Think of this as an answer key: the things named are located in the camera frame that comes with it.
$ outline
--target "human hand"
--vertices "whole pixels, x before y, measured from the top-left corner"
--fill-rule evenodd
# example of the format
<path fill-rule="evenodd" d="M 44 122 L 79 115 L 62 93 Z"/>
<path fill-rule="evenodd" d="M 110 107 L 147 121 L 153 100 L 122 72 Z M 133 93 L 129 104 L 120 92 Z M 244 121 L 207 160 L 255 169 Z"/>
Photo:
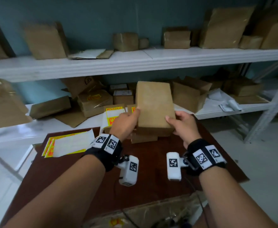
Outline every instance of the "human hand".
<path fill-rule="evenodd" d="M 187 149 L 191 142 L 202 137 L 198 132 L 195 118 L 191 114 L 184 111 L 175 111 L 175 114 L 177 115 L 176 118 L 179 117 L 180 120 L 170 118 L 169 116 L 165 116 L 165 119 L 175 127 L 173 134 L 181 137 L 183 146 Z"/>
<path fill-rule="evenodd" d="M 123 142 L 132 132 L 140 115 L 140 109 L 136 108 L 132 114 L 122 113 L 114 120 L 110 134 Z"/>

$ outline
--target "table surface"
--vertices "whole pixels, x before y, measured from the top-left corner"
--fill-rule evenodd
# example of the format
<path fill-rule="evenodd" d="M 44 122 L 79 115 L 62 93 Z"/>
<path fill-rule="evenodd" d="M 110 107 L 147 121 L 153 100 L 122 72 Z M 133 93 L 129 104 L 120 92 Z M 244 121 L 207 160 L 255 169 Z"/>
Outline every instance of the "table surface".
<path fill-rule="evenodd" d="M 226 159 L 227 170 L 232 176 L 238 182 L 248 181 L 247 176 L 205 127 L 199 122 L 197 125 L 202 137 L 210 144 L 215 145 Z M 77 132 L 88 131 L 90 129 L 81 129 L 77 130 Z M 99 127 L 93 128 L 93 131 L 95 136 L 97 136 L 99 134 Z M 41 156 L 48 138 L 63 134 L 69 134 L 69 132 L 48 134 L 42 146 L 37 149 L 38 153 L 36 158 L 8 208 L 1 226 L 6 224 L 22 207 L 49 186 L 82 156 L 82 153 L 57 158 L 44 158 Z M 166 153 L 178 152 L 182 155 L 184 151 L 183 142 L 176 135 L 160 137 L 158 141 L 154 142 L 137 144 L 131 144 L 130 140 L 125 140 L 123 142 L 123 153 L 134 155 L 139 159 L 137 183 L 131 187 L 122 186 L 117 183 L 120 169 L 114 168 L 112 171 L 107 172 L 84 220 L 124 208 L 193 193 L 194 190 L 184 178 L 180 182 L 169 181 L 167 178 Z M 197 190 L 202 190 L 197 177 L 188 177 Z"/>

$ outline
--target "cable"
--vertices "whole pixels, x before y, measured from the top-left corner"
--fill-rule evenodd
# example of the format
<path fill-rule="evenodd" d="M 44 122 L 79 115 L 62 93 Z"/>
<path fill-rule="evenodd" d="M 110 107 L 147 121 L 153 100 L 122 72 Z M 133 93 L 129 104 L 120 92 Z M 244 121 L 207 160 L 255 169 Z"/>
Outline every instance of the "cable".
<path fill-rule="evenodd" d="M 199 197 L 199 195 L 198 195 L 198 193 L 197 193 L 196 188 L 194 187 L 194 185 L 191 183 L 191 181 L 190 181 L 186 176 L 183 175 L 183 177 L 188 181 L 188 183 L 190 184 L 190 186 L 192 187 L 192 189 L 193 189 L 194 192 L 196 193 L 197 198 L 198 198 L 199 203 L 200 203 L 200 206 L 201 206 L 201 208 L 202 208 L 202 213 L 204 214 L 206 226 L 207 226 L 208 228 L 210 228 L 209 223 L 208 223 L 208 219 L 206 218 L 206 213 L 205 213 L 205 211 L 204 211 L 204 207 L 203 207 L 203 205 L 202 205 L 201 199 L 200 199 L 200 197 Z"/>
<path fill-rule="evenodd" d="M 115 201 L 117 200 L 117 193 L 116 193 L 116 186 L 117 186 L 117 183 L 118 183 L 118 179 L 115 181 L 114 183 L 114 199 Z M 123 209 L 120 209 L 122 211 L 122 213 L 124 214 L 124 216 L 126 217 L 127 220 L 129 220 L 133 226 L 135 226 L 136 228 L 140 228 L 140 226 L 138 226 L 125 212 Z"/>

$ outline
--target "brown table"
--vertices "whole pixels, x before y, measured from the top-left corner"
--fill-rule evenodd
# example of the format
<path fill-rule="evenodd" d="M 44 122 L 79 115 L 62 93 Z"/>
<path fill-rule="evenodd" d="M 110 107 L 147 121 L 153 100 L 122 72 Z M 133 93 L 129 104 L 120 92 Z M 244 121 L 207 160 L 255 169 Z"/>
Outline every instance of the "brown table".
<path fill-rule="evenodd" d="M 198 129 L 202 137 L 213 144 L 226 159 L 227 169 L 238 182 L 249 180 L 231 157 L 217 143 L 213 136 L 198 122 Z M 73 130 L 75 132 L 88 131 L 88 129 Z M 99 134 L 99 127 L 93 128 L 95 136 Z M 44 158 L 42 151 L 49 137 L 70 134 L 70 131 L 48 134 L 37 155 L 21 183 L 10 207 L 8 208 L 1 225 L 7 223 L 22 207 L 49 186 L 57 177 L 72 166 L 82 153 L 65 155 L 57 158 Z M 85 220 L 98 215 L 119 209 L 134 207 L 145 203 L 181 196 L 192 193 L 193 190 L 183 179 L 180 182 L 167 179 L 166 153 L 178 152 L 182 155 L 185 151 L 182 140 L 176 136 L 160 137 L 158 141 L 131 144 L 130 140 L 123 142 L 123 152 L 139 158 L 138 179 L 134 186 L 126 187 L 117 183 L 120 169 L 114 168 L 107 172 L 93 199 Z M 201 190 L 197 177 L 192 177 L 196 189 Z"/>

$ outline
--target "white floor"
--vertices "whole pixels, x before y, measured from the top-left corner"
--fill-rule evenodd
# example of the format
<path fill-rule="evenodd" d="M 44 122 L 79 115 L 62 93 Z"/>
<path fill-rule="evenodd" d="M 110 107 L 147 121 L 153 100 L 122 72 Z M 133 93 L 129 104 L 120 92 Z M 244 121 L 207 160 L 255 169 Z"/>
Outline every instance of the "white floor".
<path fill-rule="evenodd" d="M 241 136 L 228 118 L 201 122 L 250 178 L 243 188 L 278 223 L 278 122 L 271 123 L 251 144 L 240 140 Z M 0 166 L 0 221 L 18 186 Z"/>

